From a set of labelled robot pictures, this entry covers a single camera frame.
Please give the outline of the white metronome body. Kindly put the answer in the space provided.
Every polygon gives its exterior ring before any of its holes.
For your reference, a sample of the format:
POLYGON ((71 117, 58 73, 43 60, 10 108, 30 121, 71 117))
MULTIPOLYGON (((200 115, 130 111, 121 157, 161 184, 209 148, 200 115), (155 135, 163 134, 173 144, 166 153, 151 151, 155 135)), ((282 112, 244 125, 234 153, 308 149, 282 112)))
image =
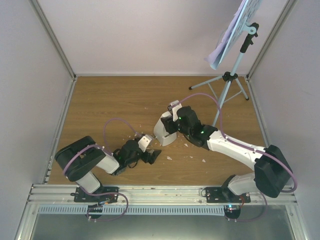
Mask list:
POLYGON ((165 147, 172 144, 177 139, 177 133, 168 133, 165 129, 165 125, 162 123, 161 118, 171 117, 172 114, 169 111, 166 111, 161 115, 159 120, 154 126, 153 134, 159 143, 165 147))

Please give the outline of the sheet music paper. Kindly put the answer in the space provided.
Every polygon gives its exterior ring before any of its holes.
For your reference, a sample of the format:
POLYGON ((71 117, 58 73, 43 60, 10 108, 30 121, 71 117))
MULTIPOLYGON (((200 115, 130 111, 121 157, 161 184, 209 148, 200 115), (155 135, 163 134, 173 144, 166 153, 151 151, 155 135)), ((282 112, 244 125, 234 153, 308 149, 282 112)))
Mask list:
POLYGON ((205 58, 205 61, 209 63, 212 69, 216 70, 218 68, 224 56, 229 51, 229 48, 236 41, 233 40, 233 38, 237 38, 238 33, 241 32, 240 30, 238 30, 238 27, 242 27, 242 17, 245 15, 248 2, 248 0, 243 0, 241 2, 238 10, 234 14, 232 21, 230 22, 228 28, 225 30, 221 41, 217 43, 215 50, 205 58))

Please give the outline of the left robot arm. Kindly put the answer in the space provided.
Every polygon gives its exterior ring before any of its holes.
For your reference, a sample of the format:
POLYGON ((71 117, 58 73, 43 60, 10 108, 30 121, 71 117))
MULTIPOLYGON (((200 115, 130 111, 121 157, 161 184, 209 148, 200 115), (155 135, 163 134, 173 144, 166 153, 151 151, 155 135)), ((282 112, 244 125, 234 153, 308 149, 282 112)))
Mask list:
POLYGON ((103 197, 103 185, 92 169, 97 167, 111 176, 118 176, 127 168, 134 168, 138 161, 152 165, 162 152, 149 149, 152 140, 150 135, 143 134, 108 153, 92 137, 85 136, 59 150, 54 159, 70 182, 75 182, 90 201, 98 202, 103 197))

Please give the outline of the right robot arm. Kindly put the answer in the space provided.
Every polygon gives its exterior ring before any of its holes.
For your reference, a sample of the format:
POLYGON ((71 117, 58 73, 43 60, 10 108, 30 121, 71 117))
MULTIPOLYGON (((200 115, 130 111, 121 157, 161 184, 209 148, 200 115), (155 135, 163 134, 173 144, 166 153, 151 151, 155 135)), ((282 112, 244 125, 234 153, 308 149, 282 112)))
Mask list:
POLYGON ((255 146, 224 135, 216 127, 202 124, 190 106, 163 113, 153 133, 162 146, 174 142, 181 133, 194 146, 224 154, 250 168, 252 173, 231 175, 221 186, 221 196, 228 203, 250 192, 277 198, 293 174, 277 146, 255 146))

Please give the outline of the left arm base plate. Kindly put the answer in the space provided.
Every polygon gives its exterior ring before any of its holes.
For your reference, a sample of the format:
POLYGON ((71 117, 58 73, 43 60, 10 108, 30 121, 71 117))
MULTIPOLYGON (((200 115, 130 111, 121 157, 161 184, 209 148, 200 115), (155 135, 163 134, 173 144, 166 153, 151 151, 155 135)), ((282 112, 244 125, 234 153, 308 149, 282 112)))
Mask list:
POLYGON ((116 186, 102 186, 94 193, 85 193, 80 187, 70 195, 76 203, 116 203, 118 201, 119 188, 116 186))

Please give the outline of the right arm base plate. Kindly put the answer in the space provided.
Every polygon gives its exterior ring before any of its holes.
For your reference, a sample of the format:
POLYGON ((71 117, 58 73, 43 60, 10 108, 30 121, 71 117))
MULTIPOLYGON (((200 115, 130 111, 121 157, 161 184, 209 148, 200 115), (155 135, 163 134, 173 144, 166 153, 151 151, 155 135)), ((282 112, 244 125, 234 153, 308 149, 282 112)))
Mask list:
POLYGON ((245 193, 235 195, 225 187, 206 187, 204 189, 207 203, 250 203, 251 198, 245 193))

